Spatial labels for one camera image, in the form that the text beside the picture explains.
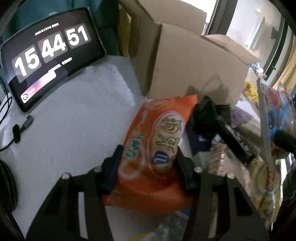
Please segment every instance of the yellow package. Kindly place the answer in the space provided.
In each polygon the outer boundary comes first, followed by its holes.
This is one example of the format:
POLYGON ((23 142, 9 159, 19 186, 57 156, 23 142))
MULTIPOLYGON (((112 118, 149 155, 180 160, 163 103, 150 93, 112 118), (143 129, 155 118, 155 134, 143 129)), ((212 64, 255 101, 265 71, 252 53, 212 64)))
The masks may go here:
POLYGON ((272 172, 265 162, 255 159, 249 165, 252 202, 265 222, 266 229, 275 222, 280 207, 280 170, 272 172))
POLYGON ((245 81, 244 83, 244 94, 253 102, 259 100, 256 87, 249 81, 245 81))

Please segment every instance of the snack bag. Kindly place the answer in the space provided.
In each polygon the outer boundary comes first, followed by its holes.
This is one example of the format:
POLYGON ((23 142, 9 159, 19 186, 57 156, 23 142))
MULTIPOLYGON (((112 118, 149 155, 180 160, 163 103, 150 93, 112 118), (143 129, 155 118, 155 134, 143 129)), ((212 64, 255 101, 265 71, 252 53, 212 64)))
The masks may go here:
POLYGON ((191 205, 173 167, 197 96, 145 102, 130 126, 115 190, 106 205, 146 213, 171 213, 191 205))
POLYGON ((275 222, 280 207, 280 170, 272 172, 266 164, 255 159, 250 163, 249 172, 253 191, 252 202, 265 222, 266 229, 275 222))
MULTIPOLYGON (((265 113, 269 125, 269 136, 272 139, 275 132, 280 129, 296 136, 295 107, 287 90, 282 84, 278 89, 261 84, 264 95, 265 113)), ((272 155, 275 159, 285 158, 288 153, 272 145, 272 155)))

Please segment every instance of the number 15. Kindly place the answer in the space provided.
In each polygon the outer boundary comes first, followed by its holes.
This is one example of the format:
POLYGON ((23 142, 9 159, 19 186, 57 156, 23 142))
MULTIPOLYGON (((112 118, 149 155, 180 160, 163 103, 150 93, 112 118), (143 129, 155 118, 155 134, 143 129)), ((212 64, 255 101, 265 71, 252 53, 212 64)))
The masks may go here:
MULTIPOLYGON (((28 67, 30 69, 36 69, 40 63, 40 60, 37 56, 37 54, 34 54, 35 48, 30 48, 28 51, 25 52, 25 57, 27 60, 28 67)), ((20 67, 20 71, 22 72, 22 75, 25 77, 27 75, 27 72, 25 70, 24 64, 22 62, 22 58, 18 57, 15 62, 15 68, 20 67)))

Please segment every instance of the black cable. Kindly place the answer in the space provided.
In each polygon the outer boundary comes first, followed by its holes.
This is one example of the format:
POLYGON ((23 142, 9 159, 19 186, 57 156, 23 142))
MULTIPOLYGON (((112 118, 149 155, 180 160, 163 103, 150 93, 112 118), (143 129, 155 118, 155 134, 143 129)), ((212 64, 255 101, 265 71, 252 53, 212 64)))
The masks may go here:
POLYGON ((14 138, 7 144, 7 146, 5 146, 5 147, 3 147, 2 149, 0 149, 0 152, 2 152, 2 151, 4 151, 4 150, 6 150, 8 147, 10 147, 11 146, 11 144, 14 142, 14 138))
POLYGON ((6 97, 7 97, 7 100, 6 100, 6 102, 4 103, 4 105, 2 106, 2 108, 1 108, 1 110, 0 110, 0 113, 1 113, 1 111, 3 110, 4 106, 6 105, 6 103, 8 103, 7 110, 6 110, 4 116, 2 117, 2 119, 1 119, 1 121, 0 121, 0 125, 1 125, 2 122, 4 121, 4 119, 6 118, 7 114, 8 114, 8 111, 9 111, 9 108, 10 108, 10 106, 11 106, 11 102, 12 102, 12 101, 9 103, 9 98, 11 98, 11 97, 8 97, 8 90, 7 90, 6 85, 5 85, 5 83, 4 83, 4 81, 3 81, 3 79, 2 79, 1 77, 0 77, 0 81, 1 81, 1 83, 2 83, 2 85, 3 85, 3 88, 4 88, 4 90, 5 90, 5 94, 6 94, 6 97))
POLYGON ((26 121, 23 123, 22 127, 20 128, 18 125, 15 125, 12 129, 13 131, 13 139, 2 149, 0 149, 0 152, 6 150, 8 147, 11 146, 12 143, 18 143, 20 141, 20 134, 23 133, 26 129, 29 128, 30 125, 32 125, 34 119, 32 116, 28 116, 26 121))

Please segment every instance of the tablet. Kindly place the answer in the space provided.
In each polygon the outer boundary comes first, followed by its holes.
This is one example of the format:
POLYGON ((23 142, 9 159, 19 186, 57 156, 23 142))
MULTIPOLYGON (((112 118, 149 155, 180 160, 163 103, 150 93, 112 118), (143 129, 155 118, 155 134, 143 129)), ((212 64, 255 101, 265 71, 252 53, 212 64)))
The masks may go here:
POLYGON ((1 64, 22 112, 105 51, 87 8, 58 13, 17 32, 1 46, 1 64))

